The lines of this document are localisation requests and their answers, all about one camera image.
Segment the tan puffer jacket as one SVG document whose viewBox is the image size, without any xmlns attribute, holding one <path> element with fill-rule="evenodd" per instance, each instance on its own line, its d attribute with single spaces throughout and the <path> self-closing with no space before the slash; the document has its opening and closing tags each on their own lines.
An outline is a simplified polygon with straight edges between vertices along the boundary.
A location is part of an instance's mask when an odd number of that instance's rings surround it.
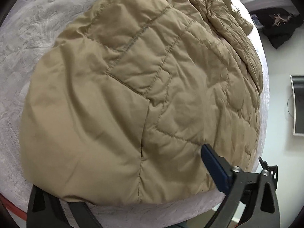
<svg viewBox="0 0 304 228">
<path fill-rule="evenodd" d="M 214 187 L 210 144 L 251 170 L 263 73 L 231 0 L 97 0 L 37 63 L 25 179 L 65 201 L 164 204 Z"/>
</svg>

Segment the white framed monitor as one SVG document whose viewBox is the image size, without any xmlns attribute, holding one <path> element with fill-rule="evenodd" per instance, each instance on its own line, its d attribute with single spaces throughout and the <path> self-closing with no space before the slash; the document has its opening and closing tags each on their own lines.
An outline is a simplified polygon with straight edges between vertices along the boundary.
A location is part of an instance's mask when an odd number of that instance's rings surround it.
<svg viewBox="0 0 304 228">
<path fill-rule="evenodd" d="M 290 75 L 293 91 L 294 104 L 294 125 L 293 134 L 295 136 L 304 135 L 304 82 L 303 76 Z"/>
</svg>

